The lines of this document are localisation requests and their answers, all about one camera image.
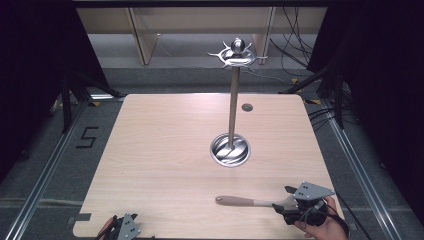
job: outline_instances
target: wooden table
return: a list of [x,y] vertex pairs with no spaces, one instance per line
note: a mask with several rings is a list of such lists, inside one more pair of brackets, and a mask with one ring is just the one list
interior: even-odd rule
[[229,103],[229,94],[127,96],[80,212],[91,218],[74,234],[94,237],[111,216],[136,213],[141,237],[304,239],[272,208],[215,203],[218,195],[282,200],[284,186],[302,181],[333,188],[301,98],[239,95],[235,131],[252,152],[236,168],[210,155],[228,131]]

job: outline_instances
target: gray floor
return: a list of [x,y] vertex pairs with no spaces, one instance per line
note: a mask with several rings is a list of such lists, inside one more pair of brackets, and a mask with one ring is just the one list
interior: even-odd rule
[[[223,40],[229,44],[235,37],[241,37],[246,42],[252,41],[248,35],[161,35],[148,66],[139,64],[132,36],[92,35],[90,39],[114,89],[123,93],[189,93],[229,92],[230,72],[222,69],[221,62],[207,56],[206,52],[219,52],[223,49]],[[284,46],[281,36],[272,38],[277,44]],[[304,36],[304,40],[312,46],[314,36]],[[303,56],[293,48],[289,51],[298,58]],[[254,64],[253,71],[244,71],[241,74],[240,92],[277,94],[289,88],[293,79],[305,79],[306,76],[288,74],[283,70],[281,62],[290,73],[310,74],[292,60],[281,59],[281,54],[273,46],[270,46],[268,55],[265,65]],[[317,81],[298,94],[305,100],[317,99],[315,91],[319,83]],[[79,213],[121,105],[122,101],[108,100],[101,101],[98,106],[84,104],[81,108],[81,115],[75,122],[63,155],[42,191],[22,239],[77,239],[72,234],[73,220]],[[312,113],[323,106],[305,104],[305,108]],[[402,239],[422,239],[423,226],[417,221],[390,176],[379,165],[372,143],[362,127],[355,122],[355,117],[349,115],[351,112],[346,111],[344,114],[345,132]],[[311,124],[334,187],[372,239],[386,239],[384,227],[370,207],[327,117],[322,115],[311,121]],[[31,194],[55,150],[61,138],[62,121],[59,107],[34,138],[28,149],[30,158],[16,163],[0,185],[0,236],[6,236],[9,226]],[[81,139],[81,136],[85,128],[90,126],[98,127],[87,132],[87,136],[96,137],[93,147],[77,148],[89,143]],[[352,228],[350,239],[365,239],[346,206],[342,205],[342,210]]]

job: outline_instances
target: metal tool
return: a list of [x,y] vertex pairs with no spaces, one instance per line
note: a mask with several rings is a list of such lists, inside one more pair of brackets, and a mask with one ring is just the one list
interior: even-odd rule
[[249,50],[252,44],[245,46],[243,40],[236,38],[231,47],[224,43],[225,49],[217,54],[208,53],[211,56],[217,56],[223,63],[223,68],[231,66],[231,100],[230,100],[230,119],[228,133],[219,135],[211,144],[212,158],[222,166],[237,167],[247,161],[250,156],[250,145],[247,140],[235,134],[238,85],[240,78],[240,68],[249,66],[256,61],[255,54]]

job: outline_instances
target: metal pole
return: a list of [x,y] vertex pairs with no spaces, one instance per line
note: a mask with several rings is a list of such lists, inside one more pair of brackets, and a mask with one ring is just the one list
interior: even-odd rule
[[234,130],[236,125],[238,83],[240,77],[240,67],[231,69],[231,103],[230,103],[230,122],[228,129],[228,147],[234,149]]

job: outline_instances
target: round metal base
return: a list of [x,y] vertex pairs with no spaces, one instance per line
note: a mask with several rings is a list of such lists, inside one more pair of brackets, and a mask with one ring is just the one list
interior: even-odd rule
[[234,148],[228,146],[228,133],[221,134],[211,144],[211,156],[225,167],[238,167],[250,157],[250,145],[245,138],[234,134]]

